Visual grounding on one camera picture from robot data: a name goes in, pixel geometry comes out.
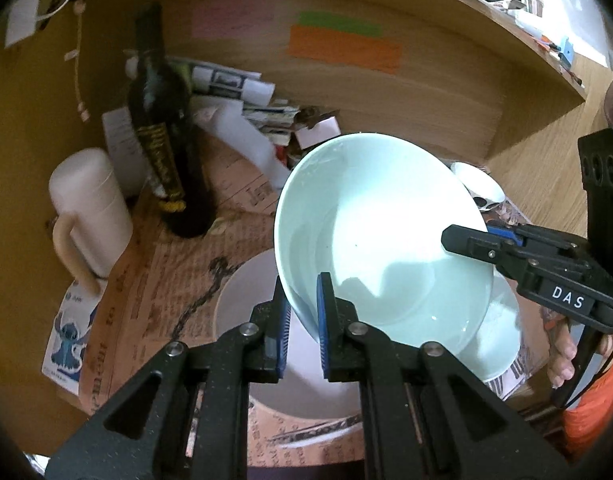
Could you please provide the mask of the person's right hand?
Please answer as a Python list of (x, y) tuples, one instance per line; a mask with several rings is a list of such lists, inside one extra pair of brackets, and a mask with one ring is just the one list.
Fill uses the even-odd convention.
[[(547, 338), (549, 338), (549, 364), (547, 377), (554, 389), (564, 385), (573, 377), (573, 358), (577, 355), (577, 344), (570, 335), (569, 319), (555, 311), (542, 308), (541, 317)], [(599, 354), (607, 362), (613, 352), (613, 335), (604, 335), (599, 344)], [(613, 358), (610, 360), (608, 375), (613, 376)]]

